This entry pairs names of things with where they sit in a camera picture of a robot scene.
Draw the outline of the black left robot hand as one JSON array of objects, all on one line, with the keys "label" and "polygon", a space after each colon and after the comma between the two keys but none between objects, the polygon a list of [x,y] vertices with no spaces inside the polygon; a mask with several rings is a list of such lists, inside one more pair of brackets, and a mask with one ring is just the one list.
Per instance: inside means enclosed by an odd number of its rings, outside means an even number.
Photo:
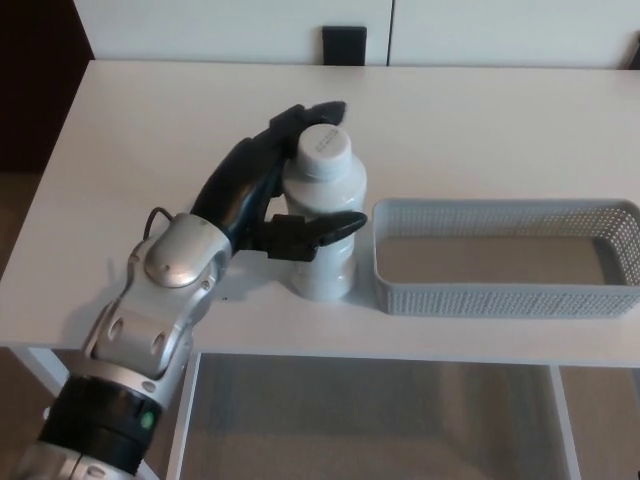
[{"label": "black left robot hand", "polygon": [[339,125],[346,103],[298,104],[272,118],[266,130],[241,140],[206,181],[191,213],[222,231],[234,253],[263,251],[271,259],[312,261],[321,247],[354,234],[367,222],[360,212],[322,214],[318,219],[276,215],[265,219],[273,198],[284,193],[283,169],[295,157],[304,130]]}]

